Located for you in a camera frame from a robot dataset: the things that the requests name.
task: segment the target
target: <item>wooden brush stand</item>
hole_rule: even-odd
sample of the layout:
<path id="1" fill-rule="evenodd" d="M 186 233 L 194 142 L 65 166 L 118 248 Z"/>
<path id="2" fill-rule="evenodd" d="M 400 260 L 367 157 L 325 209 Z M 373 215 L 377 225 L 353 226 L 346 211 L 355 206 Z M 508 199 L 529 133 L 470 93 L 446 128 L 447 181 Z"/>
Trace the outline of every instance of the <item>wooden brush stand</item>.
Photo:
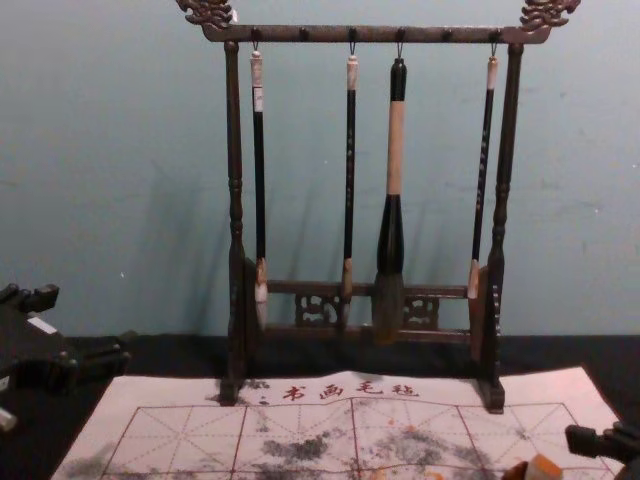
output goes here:
<path id="1" fill-rule="evenodd" d="M 402 27 L 365 25 L 238 25 L 232 23 L 228 0 L 177 0 L 187 12 L 186 19 L 200 25 L 205 37 L 224 45 L 227 87 L 227 147 L 229 193 L 231 196 L 231 248 L 229 250 L 230 318 L 228 372 L 222 379 L 220 403 L 233 405 L 248 374 L 249 360 L 263 340 L 272 337 L 329 338 L 361 340 L 371 338 L 369 327 L 338 328 L 332 321 L 338 315 L 340 282 L 302 282 L 269 280 L 269 293 L 295 296 L 294 326 L 258 325 L 254 282 L 255 262 L 246 258 L 242 243 L 242 151 L 238 50 L 243 42 L 507 44 L 509 61 L 498 154 L 496 206 L 493 215 L 492 244 L 487 263 L 479 269 L 477 296 L 469 298 L 466 285 L 406 285 L 405 315 L 398 341 L 452 342 L 469 344 L 477 363 L 477 380 L 484 405 L 492 413 L 502 413 L 505 392 L 500 382 L 500 308 L 505 259 L 503 242 L 507 221 L 507 200 L 511 183 L 520 65 L 525 45 L 546 42 L 554 27 L 568 22 L 581 0 L 525 0 L 520 26 L 506 27 Z M 482 196 L 478 196 L 482 208 Z M 372 283 L 354 284 L 353 296 L 372 297 Z M 442 299 L 467 300 L 469 329 L 438 328 L 438 309 Z M 320 318 L 312 321 L 309 318 Z"/>

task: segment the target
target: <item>black brush handle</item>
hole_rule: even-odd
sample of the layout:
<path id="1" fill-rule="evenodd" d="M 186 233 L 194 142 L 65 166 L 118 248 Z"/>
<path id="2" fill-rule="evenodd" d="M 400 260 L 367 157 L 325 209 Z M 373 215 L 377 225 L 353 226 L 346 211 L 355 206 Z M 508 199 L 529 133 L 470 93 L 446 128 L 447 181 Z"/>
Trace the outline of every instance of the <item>black brush handle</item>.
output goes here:
<path id="1" fill-rule="evenodd" d="M 356 87 L 358 58 L 347 61 L 347 183 L 344 219 L 344 258 L 351 258 L 353 246 L 353 207 L 356 162 Z"/>
<path id="2" fill-rule="evenodd" d="M 480 259 L 480 241 L 482 238 L 482 216 L 484 213 L 484 193 L 487 185 L 487 165 L 489 158 L 489 142 L 491 140 L 491 119 L 493 117 L 493 96 L 496 84 L 498 60 L 489 59 L 487 73 L 487 96 L 484 104 L 484 122 L 482 125 L 482 145 L 480 148 L 480 169 L 478 172 L 478 194 L 476 197 L 476 218 L 473 226 L 473 251 L 471 258 Z"/>
<path id="3" fill-rule="evenodd" d="M 265 193 L 264 193 L 264 91 L 262 86 L 262 55 L 251 55 L 251 80 L 253 97 L 253 145 L 256 174 L 256 250 L 258 259 L 266 256 Z"/>

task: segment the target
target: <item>red chinese characters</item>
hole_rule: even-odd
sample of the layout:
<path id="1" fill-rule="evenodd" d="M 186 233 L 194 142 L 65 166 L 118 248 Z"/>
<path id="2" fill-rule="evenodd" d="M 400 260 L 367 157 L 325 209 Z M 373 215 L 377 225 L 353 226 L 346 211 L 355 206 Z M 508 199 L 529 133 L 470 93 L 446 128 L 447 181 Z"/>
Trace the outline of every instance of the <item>red chinese characters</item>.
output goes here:
<path id="1" fill-rule="evenodd" d="M 377 392 L 373 391 L 373 386 L 371 385 L 371 381 L 367 380 L 366 382 L 362 382 L 360 384 L 360 388 L 358 388 L 356 390 L 356 392 L 364 392 L 364 393 L 368 393 L 370 395 L 381 395 L 382 394 L 382 390 L 378 390 Z"/>
<path id="2" fill-rule="evenodd" d="M 306 387 L 291 387 L 289 390 L 287 390 L 286 395 L 282 398 L 290 398 L 292 402 L 299 400 L 304 397 L 304 393 L 302 393 L 301 391 L 304 388 Z"/>
<path id="3" fill-rule="evenodd" d="M 405 397 L 419 397 L 417 393 L 413 391 L 413 388 L 407 385 L 395 385 L 392 390 L 396 395 L 402 395 Z"/>
<path id="4" fill-rule="evenodd" d="M 344 389 L 336 387 L 334 384 L 327 386 L 327 388 L 320 394 L 320 399 L 325 400 L 329 397 L 339 397 L 342 395 Z"/>

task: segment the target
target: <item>dark table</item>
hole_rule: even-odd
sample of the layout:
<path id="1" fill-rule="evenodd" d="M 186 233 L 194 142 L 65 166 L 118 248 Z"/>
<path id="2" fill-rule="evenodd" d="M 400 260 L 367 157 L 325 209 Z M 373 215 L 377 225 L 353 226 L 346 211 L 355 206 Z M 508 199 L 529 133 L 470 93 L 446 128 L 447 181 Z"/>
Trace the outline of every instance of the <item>dark table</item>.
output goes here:
<path id="1" fill-rule="evenodd" d="M 77 339 L 82 346 L 91 339 Z M 222 338 L 139 337 L 130 345 L 132 375 L 199 378 L 220 376 L 225 368 Z M 582 365 L 605 400 L 623 420 L 640 425 L 640 336 L 507 337 L 500 357 L 503 374 L 531 373 Z M 390 347 L 339 345 L 319 341 L 265 344 L 256 377 L 315 376 L 341 370 L 417 377 L 471 377 L 462 345 Z M 18 415 L 19 426 L 0 438 L 0 479 L 40 480 L 53 475 L 82 430 L 108 382 L 79 388 L 70 397 L 16 391 L 1 397 Z"/>

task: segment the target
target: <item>carved dragon finial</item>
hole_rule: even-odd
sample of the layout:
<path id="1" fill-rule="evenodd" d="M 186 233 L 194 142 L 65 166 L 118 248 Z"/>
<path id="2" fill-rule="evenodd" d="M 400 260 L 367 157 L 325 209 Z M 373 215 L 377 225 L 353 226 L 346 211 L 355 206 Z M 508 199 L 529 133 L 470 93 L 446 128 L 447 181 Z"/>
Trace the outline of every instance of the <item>carved dragon finial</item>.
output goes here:
<path id="1" fill-rule="evenodd" d="M 582 0 L 525 0 L 524 14 L 520 17 L 522 30 L 534 32 L 543 27 L 561 27 L 569 22 L 562 14 L 573 13 Z"/>
<path id="2" fill-rule="evenodd" d="M 176 0 L 180 10 L 191 13 L 185 18 L 194 25 L 213 25 L 216 29 L 222 30 L 229 26 L 231 22 L 231 5 L 227 5 L 228 0 Z"/>

